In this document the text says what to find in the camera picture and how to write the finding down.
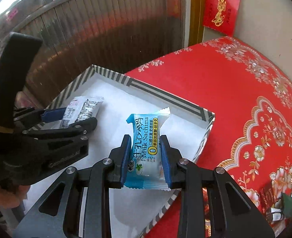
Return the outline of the person's left hand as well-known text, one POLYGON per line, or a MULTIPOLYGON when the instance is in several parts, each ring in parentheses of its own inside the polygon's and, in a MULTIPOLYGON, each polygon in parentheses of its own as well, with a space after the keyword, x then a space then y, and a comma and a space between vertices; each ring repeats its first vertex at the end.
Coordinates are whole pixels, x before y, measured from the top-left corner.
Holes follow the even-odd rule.
POLYGON ((15 193, 4 190, 0 187, 0 209, 15 208, 26 198, 30 186, 20 185, 15 193))

